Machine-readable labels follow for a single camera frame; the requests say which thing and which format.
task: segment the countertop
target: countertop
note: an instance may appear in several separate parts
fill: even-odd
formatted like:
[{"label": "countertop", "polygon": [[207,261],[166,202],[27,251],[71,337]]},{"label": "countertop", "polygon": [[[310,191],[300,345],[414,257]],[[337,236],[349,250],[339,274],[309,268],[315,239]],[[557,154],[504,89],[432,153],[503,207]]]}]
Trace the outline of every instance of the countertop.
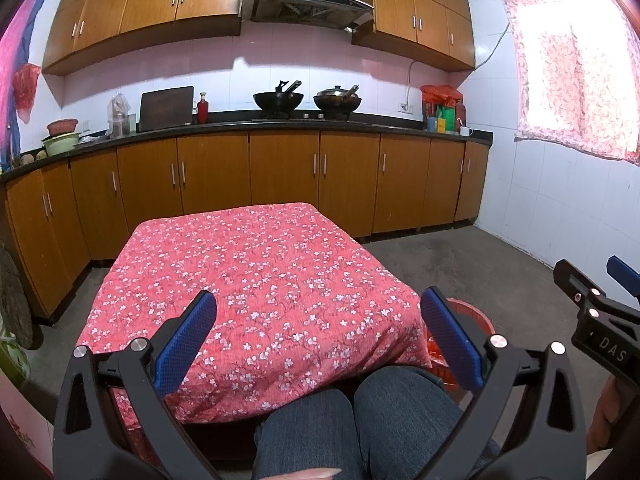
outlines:
[{"label": "countertop", "polygon": [[[302,117],[304,110],[296,110],[296,114]],[[436,134],[425,132],[421,129],[420,121],[377,116],[370,114],[351,115],[349,121],[333,121],[325,119],[303,119],[292,118],[284,120],[261,120],[257,119],[260,110],[242,110],[237,112],[215,112],[209,114],[209,124],[190,124],[188,126],[176,126],[175,128],[165,128],[163,130],[153,130],[150,132],[129,134],[118,139],[96,140],[87,142],[77,148],[48,156],[42,160],[36,160],[31,164],[19,166],[0,175],[0,182],[8,182],[30,171],[37,170],[49,164],[56,163],[66,158],[72,158],[87,153],[98,152],[110,148],[125,146],[135,142],[146,140],[167,139],[171,137],[189,136],[196,134],[222,134],[238,131],[264,131],[264,130],[319,130],[328,132],[353,132],[353,133],[373,133],[373,134],[396,134],[417,137],[429,137],[431,139],[452,140],[453,142],[478,142],[479,144],[492,145],[493,133],[484,130],[473,130],[471,136],[461,137],[452,134]]]}]

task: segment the gray floor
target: gray floor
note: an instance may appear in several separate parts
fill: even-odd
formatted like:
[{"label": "gray floor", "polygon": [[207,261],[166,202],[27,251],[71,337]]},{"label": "gray floor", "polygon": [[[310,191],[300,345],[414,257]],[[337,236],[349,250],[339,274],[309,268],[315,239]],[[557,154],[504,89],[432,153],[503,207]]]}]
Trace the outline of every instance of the gray floor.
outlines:
[{"label": "gray floor", "polygon": [[[591,420],[607,373],[571,346],[577,311],[554,285],[551,269],[472,226],[373,241],[365,247],[416,292],[437,285],[446,296],[474,304],[518,346],[542,350],[553,340],[563,342],[585,418]],[[54,413],[68,358],[106,272],[92,270],[55,327],[43,327],[41,348],[28,352],[32,372],[25,394],[47,417]],[[495,433],[499,442],[508,432],[517,400],[516,392]]]}]

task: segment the range hood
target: range hood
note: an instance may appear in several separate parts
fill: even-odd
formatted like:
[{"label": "range hood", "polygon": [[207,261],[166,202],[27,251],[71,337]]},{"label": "range hood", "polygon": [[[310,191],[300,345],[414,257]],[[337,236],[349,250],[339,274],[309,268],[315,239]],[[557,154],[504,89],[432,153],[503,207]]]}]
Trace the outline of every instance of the range hood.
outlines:
[{"label": "range hood", "polygon": [[371,20],[372,12],[360,0],[254,0],[251,20],[354,29]]}]

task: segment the person's leg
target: person's leg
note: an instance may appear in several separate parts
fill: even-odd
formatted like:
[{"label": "person's leg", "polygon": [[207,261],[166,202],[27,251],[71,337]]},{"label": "person's leg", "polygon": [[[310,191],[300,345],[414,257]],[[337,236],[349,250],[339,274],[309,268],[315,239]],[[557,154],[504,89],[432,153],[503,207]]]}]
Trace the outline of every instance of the person's leg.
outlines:
[{"label": "person's leg", "polygon": [[[388,366],[356,391],[353,413],[365,468],[373,480],[412,480],[449,436],[462,410],[442,380],[411,366]],[[498,452],[491,443],[476,467]]]},{"label": "person's leg", "polygon": [[351,403],[320,390],[279,408],[255,432],[253,480],[316,467],[340,468],[336,480],[365,480]]}]

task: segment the window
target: window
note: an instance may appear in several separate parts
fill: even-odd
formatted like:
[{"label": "window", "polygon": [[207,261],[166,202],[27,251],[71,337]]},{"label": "window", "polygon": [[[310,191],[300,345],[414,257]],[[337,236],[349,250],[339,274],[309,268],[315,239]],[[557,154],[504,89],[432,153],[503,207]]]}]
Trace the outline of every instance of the window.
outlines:
[{"label": "window", "polygon": [[640,41],[615,0],[503,0],[517,136],[640,162]]}]

